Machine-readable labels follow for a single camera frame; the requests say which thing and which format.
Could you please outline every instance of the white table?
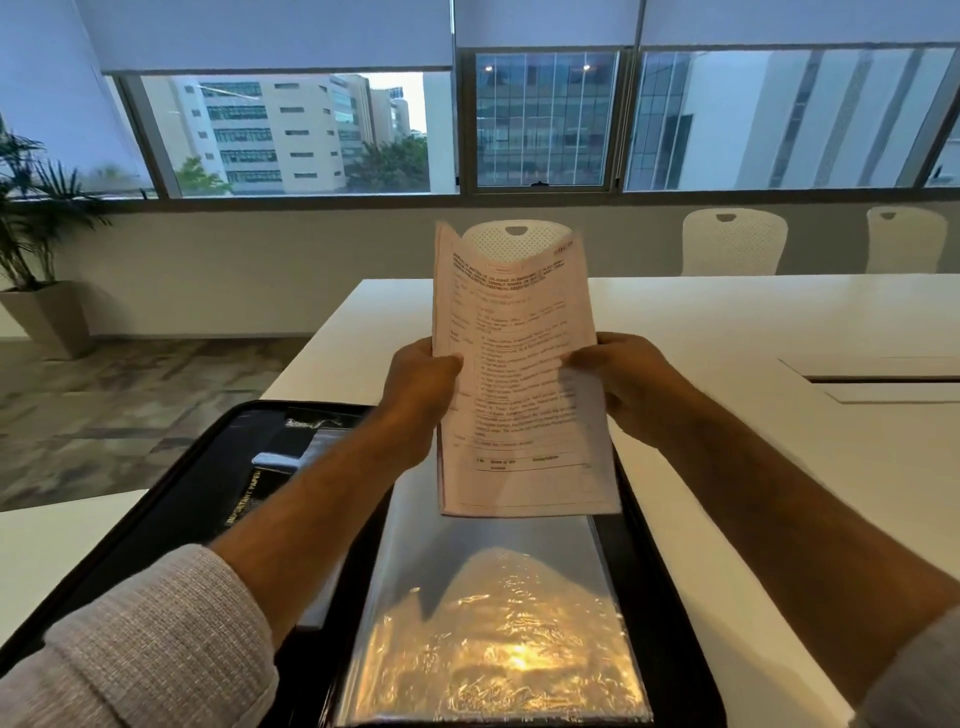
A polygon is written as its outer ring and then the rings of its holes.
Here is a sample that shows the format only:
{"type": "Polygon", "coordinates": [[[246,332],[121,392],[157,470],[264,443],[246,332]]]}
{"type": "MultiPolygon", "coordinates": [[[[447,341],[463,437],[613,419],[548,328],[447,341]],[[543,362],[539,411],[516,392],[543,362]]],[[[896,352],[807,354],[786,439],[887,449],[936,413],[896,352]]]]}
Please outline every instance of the white table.
{"type": "MultiPolygon", "coordinates": [[[[958,356],[960,276],[595,279],[590,293],[598,328],[651,338],[839,497],[960,576],[960,404],[843,405],[778,359],[958,356]]],[[[393,351],[429,335],[430,315],[429,280],[365,280],[264,397],[375,403],[393,351]]],[[[615,428],[613,439],[730,726],[844,725],[849,706],[673,470],[615,428]]],[[[16,595],[0,640],[139,495],[0,514],[0,593],[16,595]],[[38,556],[10,566],[33,545],[38,556]]]]}

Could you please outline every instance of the gray sleeve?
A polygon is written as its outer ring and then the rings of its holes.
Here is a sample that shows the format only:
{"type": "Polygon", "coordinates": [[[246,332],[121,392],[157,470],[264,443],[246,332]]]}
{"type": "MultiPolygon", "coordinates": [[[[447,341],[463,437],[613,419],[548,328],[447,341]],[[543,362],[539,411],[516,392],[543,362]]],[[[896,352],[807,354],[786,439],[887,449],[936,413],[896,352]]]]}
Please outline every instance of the gray sleeve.
{"type": "Polygon", "coordinates": [[[67,615],[0,680],[4,725],[253,726],[276,694],[270,626],[213,551],[184,546],[67,615]]]}
{"type": "Polygon", "coordinates": [[[880,675],[852,728],[960,725],[960,607],[915,637],[880,675]]]}

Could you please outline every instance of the paper document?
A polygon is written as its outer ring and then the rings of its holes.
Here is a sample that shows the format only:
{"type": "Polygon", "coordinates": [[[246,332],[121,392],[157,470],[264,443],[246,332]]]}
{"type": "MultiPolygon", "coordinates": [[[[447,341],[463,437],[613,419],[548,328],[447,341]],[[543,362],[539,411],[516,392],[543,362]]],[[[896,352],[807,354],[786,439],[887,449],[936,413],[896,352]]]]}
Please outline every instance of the paper document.
{"type": "Polygon", "coordinates": [[[440,428],[441,511],[618,512],[603,388],[559,359],[596,343],[579,233],[503,263],[440,223],[433,306],[434,354],[464,357],[440,428]]]}

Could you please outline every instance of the potted plant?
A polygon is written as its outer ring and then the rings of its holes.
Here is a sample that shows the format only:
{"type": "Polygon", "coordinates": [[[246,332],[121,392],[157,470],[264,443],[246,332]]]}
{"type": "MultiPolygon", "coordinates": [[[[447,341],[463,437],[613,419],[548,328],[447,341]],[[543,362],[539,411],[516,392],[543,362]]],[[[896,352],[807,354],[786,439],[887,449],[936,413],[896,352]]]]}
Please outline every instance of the potted plant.
{"type": "Polygon", "coordinates": [[[47,358],[75,359],[93,342],[76,288],[57,280],[55,246],[71,228],[109,220],[104,201],[83,191],[77,170],[67,174],[59,163],[37,158],[41,150],[0,118],[0,273],[12,285],[0,291],[0,303],[47,358]]]}

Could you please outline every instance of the chair backrest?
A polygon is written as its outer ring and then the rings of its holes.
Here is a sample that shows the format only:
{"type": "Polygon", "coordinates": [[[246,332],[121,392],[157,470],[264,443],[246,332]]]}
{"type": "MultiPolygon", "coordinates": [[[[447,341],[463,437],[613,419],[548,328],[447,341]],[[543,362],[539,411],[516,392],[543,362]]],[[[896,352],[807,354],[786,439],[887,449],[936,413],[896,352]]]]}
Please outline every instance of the chair backrest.
{"type": "Polygon", "coordinates": [[[684,275],[773,276],[786,233],[786,220],[772,212],[698,209],[684,220],[684,275]]]}
{"type": "Polygon", "coordinates": [[[570,232],[547,220],[496,220],[474,225],[463,238],[489,259],[509,263],[542,253],[570,232]]]}
{"type": "Polygon", "coordinates": [[[867,210],[867,273],[936,273],[947,242],[947,219],[922,207],[867,210]]]}

